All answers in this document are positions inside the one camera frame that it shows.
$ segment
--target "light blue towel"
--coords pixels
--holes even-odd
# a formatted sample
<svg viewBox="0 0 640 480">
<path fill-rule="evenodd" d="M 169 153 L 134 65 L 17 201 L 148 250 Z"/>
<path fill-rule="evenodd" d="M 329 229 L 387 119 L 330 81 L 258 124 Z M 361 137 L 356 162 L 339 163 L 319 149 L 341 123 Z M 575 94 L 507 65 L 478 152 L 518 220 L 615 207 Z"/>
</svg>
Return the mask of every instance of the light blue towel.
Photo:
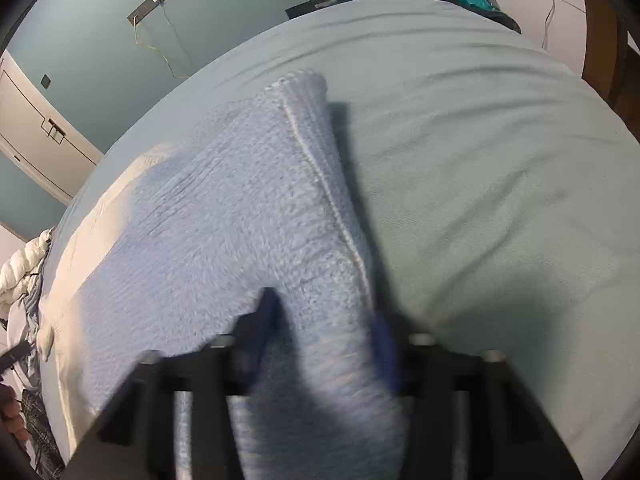
<svg viewBox="0 0 640 480">
<path fill-rule="evenodd" d="M 287 76 L 187 137 L 137 183 L 127 227 L 78 293 L 89 402 L 103 407 L 140 352 L 192 351 L 274 286 L 287 329 L 252 396 L 232 400 L 247 479 L 394 478 L 406 422 L 372 364 L 369 254 L 324 78 Z M 178 418 L 187 471 L 186 402 Z"/>
</svg>

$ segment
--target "blue wall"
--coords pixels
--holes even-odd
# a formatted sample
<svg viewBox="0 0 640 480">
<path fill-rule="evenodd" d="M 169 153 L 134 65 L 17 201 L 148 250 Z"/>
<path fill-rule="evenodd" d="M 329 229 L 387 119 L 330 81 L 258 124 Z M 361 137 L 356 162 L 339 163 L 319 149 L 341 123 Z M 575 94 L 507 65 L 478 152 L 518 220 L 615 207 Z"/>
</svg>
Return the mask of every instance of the blue wall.
<svg viewBox="0 0 640 480">
<path fill-rule="evenodd" d="M 39 0 L 9 44 L 49 102 L 106 152 L 180 80 L 155 52 L 134 44 L 126 17 L 143 0 Z M 306 0 L 167 0 L 138 27 L 177 73 L 190 75 L 256 34 L 287 20 Z M 44 74 L 49 89 L 40 86 Z M 55 224 L 64 206 L 0 156 L 0 221 L 24 236 Z"/>
<path fill-rule="evenodd" d="M 56 225 L 66 206 L 0 152 L 0 220 L 29 240 Z"/>
</svg>

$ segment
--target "wall outlet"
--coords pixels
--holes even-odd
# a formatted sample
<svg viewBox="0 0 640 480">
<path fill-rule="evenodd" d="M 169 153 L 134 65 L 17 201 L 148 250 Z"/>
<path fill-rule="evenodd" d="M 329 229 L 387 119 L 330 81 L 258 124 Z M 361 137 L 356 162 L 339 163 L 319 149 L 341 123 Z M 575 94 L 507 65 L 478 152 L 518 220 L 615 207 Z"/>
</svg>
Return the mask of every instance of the wall outlet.
<svg viewBox="0 0 640 480">
<path fill-rule="evenodd" d="M 129 16 L 127 16 L 127 19 L 129 20 L 129 23 L 131 25 L 134 24 L 134 21 L 136 23 L 136 25 L 138 23 L 140 23 L 142 21 L 142 19 L 148 15 L 148 13 L 150 13 L 152 10 L 154 10 L 158 5 L 160 5 L 162 2 L 164 2 L 165 0 L 145 0 L 144 2 L 142 2 L 141 4 L 139 4 L 139 6 L 136 8 L 136 10 L 134 10 Z"/>
</svg>

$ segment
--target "cabinet handle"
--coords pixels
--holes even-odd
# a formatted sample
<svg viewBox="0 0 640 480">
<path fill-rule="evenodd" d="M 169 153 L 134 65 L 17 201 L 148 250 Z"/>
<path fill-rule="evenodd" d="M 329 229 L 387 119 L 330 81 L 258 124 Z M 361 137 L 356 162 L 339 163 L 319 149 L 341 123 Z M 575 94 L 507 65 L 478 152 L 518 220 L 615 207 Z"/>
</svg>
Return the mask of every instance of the cabinet handle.
<svg viewBox="0 0 640 480">
<path fill-rule="evenodd" d="M 62 144 L 62 140 L 66 137 L 66 133 L 52 119 L 49 119 L 49 124 L 51 124 L 51 129 L 49 130 L 49 135 L 47 137 L 51 137 L 53 142 Z M 56 140 L 56 134 L 51 135 L 53 130 L 55 130 L 57 134 L 60 134 L 60 142 Z"/>
</svg>

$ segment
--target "bed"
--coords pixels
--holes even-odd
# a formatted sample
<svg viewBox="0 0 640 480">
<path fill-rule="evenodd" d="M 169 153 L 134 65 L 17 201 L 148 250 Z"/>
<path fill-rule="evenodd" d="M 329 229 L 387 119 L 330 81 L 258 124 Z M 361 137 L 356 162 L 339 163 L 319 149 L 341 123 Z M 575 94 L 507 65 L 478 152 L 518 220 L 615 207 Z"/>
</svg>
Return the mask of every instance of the bed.
<svg viewBox="0 0 640 480">
<path fill-rule="evenodd" d="M 328 83 L 389 301 L 451 349 L 503 350 L 584 478 L 602 478 L 640 420 L 640 147 L 544 51 L 431 0 L 359 0 L 272 28 L 201 69 L 109 150 L 44 269 L 40 308 L 55 338 L 42 389 L 63 458 L 94 414 L 78 403 L 92 342 L 73 298 L 126 225 L 137 177 L 212 102 L 309 68 Z"/>
</svg>

